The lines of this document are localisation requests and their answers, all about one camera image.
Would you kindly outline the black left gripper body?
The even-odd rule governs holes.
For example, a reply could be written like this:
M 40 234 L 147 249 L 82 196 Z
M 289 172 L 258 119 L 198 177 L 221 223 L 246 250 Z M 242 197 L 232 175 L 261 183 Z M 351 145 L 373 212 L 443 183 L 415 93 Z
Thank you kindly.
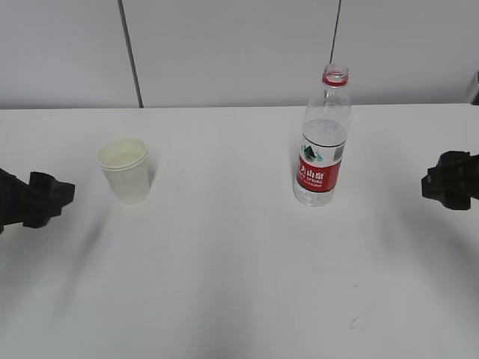
M 24 227 L 33 228 L 33 217 L 27 204 L 31 192 L 30 180 L 23 182 L 1 169 L 1 233 L 10 224 L 21 223 Z

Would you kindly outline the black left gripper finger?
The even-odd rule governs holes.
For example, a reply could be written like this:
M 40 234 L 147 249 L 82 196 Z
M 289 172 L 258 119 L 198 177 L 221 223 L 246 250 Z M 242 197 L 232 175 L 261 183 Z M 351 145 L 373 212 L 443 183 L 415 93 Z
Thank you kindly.
M 21 195 L 22 225 L 29 228 L 45 227 L 51 218 L 73 202 L 75 185 L 60 182 L 50 174 L 31 172 L 28 185 Z

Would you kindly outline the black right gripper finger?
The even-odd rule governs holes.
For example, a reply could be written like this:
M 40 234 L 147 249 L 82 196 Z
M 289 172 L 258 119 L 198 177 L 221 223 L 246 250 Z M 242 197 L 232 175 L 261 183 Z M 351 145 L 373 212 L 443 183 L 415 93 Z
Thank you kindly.
M 478 155 L 464 151 L 443 153 L 421 179 L 421 193 L 447 209 L 471 209 L 472 199 L 478 199 Z

